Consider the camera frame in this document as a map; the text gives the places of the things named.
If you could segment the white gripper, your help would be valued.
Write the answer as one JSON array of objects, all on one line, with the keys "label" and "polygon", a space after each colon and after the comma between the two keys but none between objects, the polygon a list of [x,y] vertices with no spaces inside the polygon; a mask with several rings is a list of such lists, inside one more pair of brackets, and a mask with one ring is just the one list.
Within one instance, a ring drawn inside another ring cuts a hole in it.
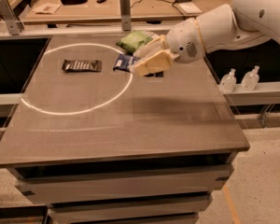
[{"label": "white gripper", "polygon": [[166,71],[175,60],[180,63],[200,60],[205,55],[205,49],[198,22],[190,18],[176,24],[166,36],[158,36],[140,47],[133,55],[142,59],[130,65],[129,70],[140,77]]}]

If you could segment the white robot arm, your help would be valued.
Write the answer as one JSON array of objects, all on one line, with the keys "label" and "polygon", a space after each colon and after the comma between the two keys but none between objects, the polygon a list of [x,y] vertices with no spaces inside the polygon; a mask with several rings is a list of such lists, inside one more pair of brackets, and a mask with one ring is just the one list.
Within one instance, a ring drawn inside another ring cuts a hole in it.
[{"label": "white robot arm", "polygon": [[280,45],[280,0],[231,0],[174,25],[133,55],[132,73],[146,76],[192,63],[219,49],[238,50],[272,39]]}]

